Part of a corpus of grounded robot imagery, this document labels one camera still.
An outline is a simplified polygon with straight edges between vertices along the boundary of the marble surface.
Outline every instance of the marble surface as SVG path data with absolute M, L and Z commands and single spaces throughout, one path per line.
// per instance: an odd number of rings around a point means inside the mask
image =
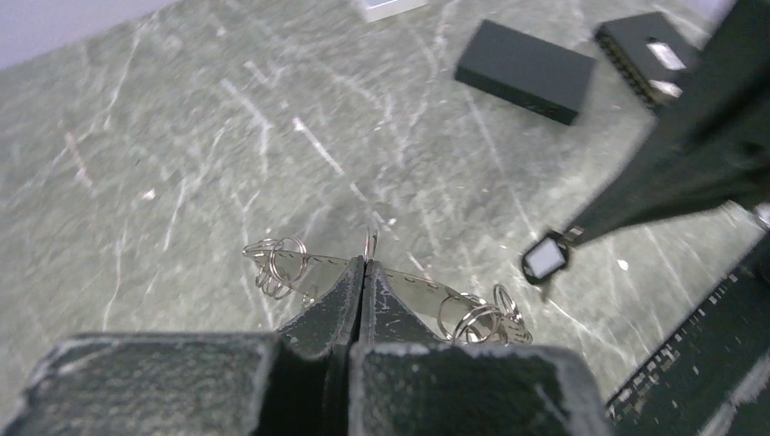
M 760 234 L 725 209 L 583 248 L 542 302 L 516 268 L 652 122 L 597 48 L 599 21 L 667 0 L 434 1 L 372 25 L 349 2 L 185 0 L 0 72 L 0 417 L 84 331 L 271 330 L 300 309 L 251 286 L 247 242 L 351 257 L 488 295 L 609 395 Z M 451 80 L 483 18 L 599 59 L 566 127 Z

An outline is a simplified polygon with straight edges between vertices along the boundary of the white sticker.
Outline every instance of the white sticker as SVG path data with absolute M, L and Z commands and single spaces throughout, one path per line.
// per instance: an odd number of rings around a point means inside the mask
M 668 44 L 649 43 L 647 44 L 647 48 L 649 48 L 657 60 L 669 70 L 678 71 L 687 68 L 687 66 L 682 63 L 682 60 L 679 59 L 679 56 L 674 53 L 674 50 L 671 50 L 671 47 L 669 47 Z
M 679 96 L 682 95 L 682 88 L 680 88 L 679 86 L 676 86 L 675 84 L 672 84 L 671 82 L 650 80 L 649 84 L 650 86 L 657 89 L 663 94 L 670 95 L 675 98 L 679 98 Z

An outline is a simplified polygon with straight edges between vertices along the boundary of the white label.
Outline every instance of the white label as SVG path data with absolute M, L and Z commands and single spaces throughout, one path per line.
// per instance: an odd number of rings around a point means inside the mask
M 527 263 L 535 277 L 545 277 L 561 265 L 565 259 L 553 239 L 547 239 L 527 255 Z
M 671 82 L 662 82 L 660 80 L 650 80 L 649 81 L 650 86 L 657 89 L 663 94 L 679 98 L 680 95 L 682 95 L 682 88 L 679 86 L 676 86 L 675 84 L 672 84 Z
M 682 60 L 679 59 L 679 56 L 677 56 L 676 53 L 674 53 L 674 50 L 671 50 L 671 47 L 669 47 L 668 44 L 649 43 L 647 44 L 647 48 L 649 48 L 652 54 L 655 55 L 658 62 L 663 64 L 663 66 L 669 70 L 678 71 L 686 68 L 686 65 L 682 63 Z

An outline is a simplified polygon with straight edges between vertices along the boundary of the black box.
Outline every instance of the black box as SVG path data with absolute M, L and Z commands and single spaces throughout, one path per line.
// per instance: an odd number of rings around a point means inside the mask
M 570 125 L 596 60 L 484 20 L 458 61 L 455 80 Z
M 634 15 L 598 26 L 594 38 L 629 86 L 656 110 L 682 94 L 677 83 L 698 50 L 659 13 Z

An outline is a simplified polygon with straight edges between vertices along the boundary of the black key fob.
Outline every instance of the black key fob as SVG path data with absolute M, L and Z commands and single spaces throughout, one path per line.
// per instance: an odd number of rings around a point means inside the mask
M 529 284 L 542 284 L 569 263 L 569 247 L 564 235 L 550 231 L 521 256 L 521 271 Z

